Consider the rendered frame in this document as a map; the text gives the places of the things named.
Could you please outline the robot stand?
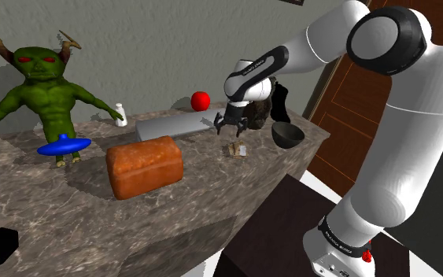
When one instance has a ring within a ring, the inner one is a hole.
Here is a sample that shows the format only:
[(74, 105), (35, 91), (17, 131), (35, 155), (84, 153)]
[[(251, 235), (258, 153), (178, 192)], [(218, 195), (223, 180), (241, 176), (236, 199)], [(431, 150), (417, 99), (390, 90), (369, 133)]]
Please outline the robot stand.
[(333, 207), (332, 201), (285, 175), (224, 248), (213, 277), (318, 277), (303, 236)]

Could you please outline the brown bread loaf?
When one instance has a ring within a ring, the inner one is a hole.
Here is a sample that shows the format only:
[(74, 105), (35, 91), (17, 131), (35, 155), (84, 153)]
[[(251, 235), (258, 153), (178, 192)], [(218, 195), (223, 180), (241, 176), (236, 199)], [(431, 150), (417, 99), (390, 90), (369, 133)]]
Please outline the brown bread loaf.
[(106, 164), (113, 194), (126, 200), (183, 178), (183, 157), (169, 136), (107, 149)]

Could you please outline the green horned goblin figure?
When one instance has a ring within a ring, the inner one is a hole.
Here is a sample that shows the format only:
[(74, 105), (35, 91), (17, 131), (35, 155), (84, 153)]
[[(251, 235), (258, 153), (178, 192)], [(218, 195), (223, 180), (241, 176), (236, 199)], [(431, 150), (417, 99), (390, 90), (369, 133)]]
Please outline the green horned goblin figure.
[(24, 82), (10, 90), (0, 101), (0, 120), (27, 106), (39, 116), (48, 143), (56, 142), (59, 134), (76, 137), (71, 111), (76, 101), (105, 110), (116, 120), (120, 114), (83, 87), (64, 78), (71, 48), (81, 47), (69, 35), (57, 53), (38, 46), (8, 50), (0, 39), (0, 55), (24, 76)]

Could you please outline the brown wooden door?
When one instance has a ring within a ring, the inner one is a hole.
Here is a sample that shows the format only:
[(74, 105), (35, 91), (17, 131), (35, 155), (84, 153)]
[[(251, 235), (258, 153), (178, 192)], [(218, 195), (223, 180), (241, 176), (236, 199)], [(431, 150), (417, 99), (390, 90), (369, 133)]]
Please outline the brown wooden door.
[(389, 76), (362, 69), (345, 54), (325, 66), (303, 112), (330, 133), (308, 170), (340, 196), (356, 182), (390, 88)]

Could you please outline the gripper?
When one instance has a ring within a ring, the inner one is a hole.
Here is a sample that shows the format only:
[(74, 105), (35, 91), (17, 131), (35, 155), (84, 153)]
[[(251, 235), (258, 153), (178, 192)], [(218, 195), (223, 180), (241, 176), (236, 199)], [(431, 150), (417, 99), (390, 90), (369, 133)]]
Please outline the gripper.
[(217, 134), (220, 134), (220, 130), (225, 124), (236, 124), (238, 129), (236, 137), (238, 137), (247, 128), (248, 124), (248, 119), (243, 117), (244, 109), (244, 106), (235, 106), (228, 102), (224, 115), (217, 113), (213, 121)]

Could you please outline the red apple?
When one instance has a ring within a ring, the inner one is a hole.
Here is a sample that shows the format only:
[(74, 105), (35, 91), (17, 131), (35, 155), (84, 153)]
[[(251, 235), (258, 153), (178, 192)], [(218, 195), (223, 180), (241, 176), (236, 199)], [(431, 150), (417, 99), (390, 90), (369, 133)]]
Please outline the red apple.
[(191, 108), (196, 112), (207, 110), (210, 103), (210, 97), (205, 91), (196, 91), (190, 98)]

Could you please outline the blue flat spinning top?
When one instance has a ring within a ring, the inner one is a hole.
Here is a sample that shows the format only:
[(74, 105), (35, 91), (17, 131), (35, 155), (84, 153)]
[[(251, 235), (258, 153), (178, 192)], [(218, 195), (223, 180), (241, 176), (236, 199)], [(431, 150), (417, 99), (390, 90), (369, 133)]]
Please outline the blue flat spinning top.
[(37, 152), (44, 156), (62, 156), (74, 152), (79, 152), (91, 144), (88, 138), (69, 138), (67, 134), (59, 134), (56, 142), (48, 143), (37, 149)]

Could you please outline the small brown sandwich piece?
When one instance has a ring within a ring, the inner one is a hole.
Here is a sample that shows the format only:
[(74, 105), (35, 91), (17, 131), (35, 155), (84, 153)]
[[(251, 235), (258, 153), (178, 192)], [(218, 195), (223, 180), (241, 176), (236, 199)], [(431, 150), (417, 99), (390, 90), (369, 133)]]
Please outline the small brown sandwich piece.
[(233, 142), (227, 146), (228, 153), (233, 158), (245, 158), (248, 156), (246, 145), (243, 141)]

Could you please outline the black upright object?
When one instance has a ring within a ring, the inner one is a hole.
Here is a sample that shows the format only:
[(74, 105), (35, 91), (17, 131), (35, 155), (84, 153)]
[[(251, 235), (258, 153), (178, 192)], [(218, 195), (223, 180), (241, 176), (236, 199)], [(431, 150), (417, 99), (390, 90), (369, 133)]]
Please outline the black upright object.
[(271, 96), (271, 118), (275, 122), (290, 122), (286, 111), (286, 98), (288, 94), (289, 91), (287, 88), (279, 82), (275, 82), (275, 89)]

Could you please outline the dark grey bowl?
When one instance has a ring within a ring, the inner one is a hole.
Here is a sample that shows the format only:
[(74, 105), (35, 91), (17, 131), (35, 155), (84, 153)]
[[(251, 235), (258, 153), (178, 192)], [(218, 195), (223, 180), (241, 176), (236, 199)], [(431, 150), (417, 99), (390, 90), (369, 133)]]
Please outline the dark grey bowl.
[(271, 126), (274, 143), (283, 149), (290, 149), (305, 139), (305, 133), (296, 125), (287, 122), (274, 122)]

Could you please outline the dark brown lumpy rock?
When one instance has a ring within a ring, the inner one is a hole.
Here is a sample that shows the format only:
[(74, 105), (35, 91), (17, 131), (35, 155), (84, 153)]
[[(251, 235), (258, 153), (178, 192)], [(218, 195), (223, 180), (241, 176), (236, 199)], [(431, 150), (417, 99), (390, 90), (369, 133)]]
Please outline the dark brown lumpy rock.
[(243, 116), (247, 118), (247, 128), (251, 130), (261, 129), (270, 115), (272, 108), (271, 96), (275, 90), (276, 78), (271, 76), (268, 78), (271, 82), (271, 91), (269, 96), (258, 102), (251, 102), (245, 108)]

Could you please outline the white salt shaker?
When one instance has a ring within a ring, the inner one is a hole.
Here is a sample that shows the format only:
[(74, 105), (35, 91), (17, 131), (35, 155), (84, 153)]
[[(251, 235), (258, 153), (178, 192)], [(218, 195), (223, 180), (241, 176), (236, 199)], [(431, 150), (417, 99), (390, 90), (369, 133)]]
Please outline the white salt shaker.
[(127, 126), (127, 117), (125, 114), (124, 107), (121, 103), (116, 103), (116, 112), (120, 114), (120, 118), (116, 119), (117, 127), (126, 127)]

